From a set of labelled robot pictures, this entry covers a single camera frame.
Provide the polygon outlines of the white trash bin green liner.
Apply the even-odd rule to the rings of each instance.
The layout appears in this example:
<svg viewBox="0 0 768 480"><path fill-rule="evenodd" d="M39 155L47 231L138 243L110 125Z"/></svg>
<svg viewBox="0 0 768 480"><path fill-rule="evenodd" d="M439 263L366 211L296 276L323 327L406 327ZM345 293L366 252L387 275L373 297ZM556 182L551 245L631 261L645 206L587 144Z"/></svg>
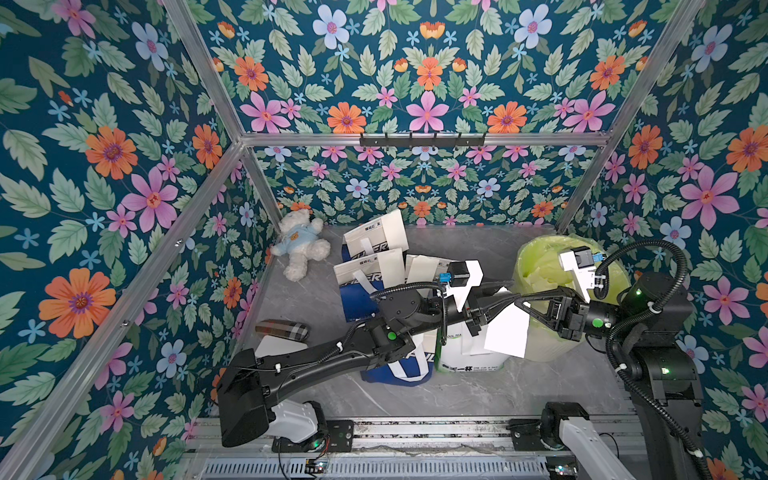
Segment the white trash bin green liner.
<svg viewBox="0 0 768 480"><path fill-rule="evenodd" d="M551 362L618 323L618 295L629 277L617 263L597 273L604 257L596 241L579 236L546 235L521 247L513 291L530 314L524 359Z"/></svg>

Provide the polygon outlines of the white bag green top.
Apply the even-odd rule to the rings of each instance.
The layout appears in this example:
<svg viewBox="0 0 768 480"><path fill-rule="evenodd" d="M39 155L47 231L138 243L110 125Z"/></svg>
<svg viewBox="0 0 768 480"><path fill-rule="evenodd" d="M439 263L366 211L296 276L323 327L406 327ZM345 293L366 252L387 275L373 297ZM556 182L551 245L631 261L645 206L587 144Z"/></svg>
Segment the white bag green top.
<svg viewBox="0 0 768 480"><path fill-rule="evenodd" d="M450 325L445 345L435 347L435 366L441 372L490 372L500 370L508 355L485 348L487 326L473 336L465 323Z"/></svg>

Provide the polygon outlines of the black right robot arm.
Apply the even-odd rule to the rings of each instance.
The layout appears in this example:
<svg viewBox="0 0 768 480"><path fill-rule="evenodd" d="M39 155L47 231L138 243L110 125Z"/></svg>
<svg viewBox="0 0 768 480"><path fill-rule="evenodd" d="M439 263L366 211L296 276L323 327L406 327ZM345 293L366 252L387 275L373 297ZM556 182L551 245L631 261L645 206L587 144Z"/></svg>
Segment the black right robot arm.
<svg viewBox="0 0 768 480"><path fill-rule="evenodd" d="M610 268L641 249L669 254L670 274L651 272L607 297ZM585 266L590 280L582 291L557 287L518 294L513 302L562 339L588 335L604 341L609 365L629 392L641 421L652 474L659 479L708 479L701 441L703 390L694 360L676 343L683 323L693 313L684 281L686 254L666 240L625 245L595 260L590 249L578 248L576 266Z"/></svg>

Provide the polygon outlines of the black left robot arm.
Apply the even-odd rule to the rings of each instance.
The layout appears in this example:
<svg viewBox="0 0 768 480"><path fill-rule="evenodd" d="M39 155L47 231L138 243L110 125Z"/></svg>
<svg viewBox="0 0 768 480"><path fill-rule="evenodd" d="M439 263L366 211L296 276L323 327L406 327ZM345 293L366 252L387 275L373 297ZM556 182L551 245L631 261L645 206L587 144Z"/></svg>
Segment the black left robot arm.
<svg viewBox="0 0 768 480"><path fill-rule="evenodd" d="M219 380L221 444L234 448L265 435L277 421L277 406L292 395L350 372L397 362L416 349L415 336L476 317L493 321L519 294L481 297L475 306L449 311L447 288L417 282L370 294L378 311L354 323L340 338L304 350L259 357L237 353Z"/></svg>

